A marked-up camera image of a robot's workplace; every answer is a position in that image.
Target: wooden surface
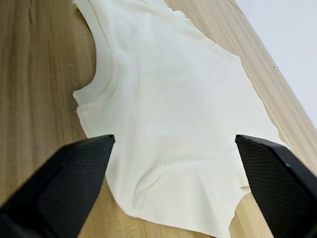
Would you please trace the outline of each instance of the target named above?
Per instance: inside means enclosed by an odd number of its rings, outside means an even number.
[[[167,0],[210,39],[241,57],[281,138],[317,174],[317,132],[233,0]],[[0,0],[0,203],[60,146],[85,138],[72,92],[90,82],[95,45],[71,0]],[[247,195],[233,238],[269,238]],[[104,183],[81,238],[203,238],[127,217]]]

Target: white fabric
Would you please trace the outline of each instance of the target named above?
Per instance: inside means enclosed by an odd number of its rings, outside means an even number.
[[[236,134],[281,143],[237,56],[163,0],[75,0],[97,48],[74,92],[88,137],[114,134],[106,179],[123,211],[230,237],[248,181]]]

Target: light wood plank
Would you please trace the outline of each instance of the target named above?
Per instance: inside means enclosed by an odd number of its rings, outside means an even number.
[[[240,56],[273,123],[292,151],[317,174],[317,132],[233,0],[167,0],[210,39]],[[0,203],[60,146],[85,138],[72,92],[95,72],[96,50],[71,0],[0,0]],[[230,225],[233,238],[267,238],[252,195]],[[203,234],[126,216],[106,184],[82,238],[203,238]]]

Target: white t-shirt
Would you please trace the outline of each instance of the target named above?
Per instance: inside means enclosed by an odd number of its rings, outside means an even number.
[[[237,56],[163,0],[75,0],[97,48],[75,91],[88,137],[114,134],[106,179],[133,217],[230,237],[248,181],[236,134],[281,143]]]

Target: white wall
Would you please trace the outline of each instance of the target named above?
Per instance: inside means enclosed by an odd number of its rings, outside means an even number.
[[[317,128],[317,0],[236,0]]]

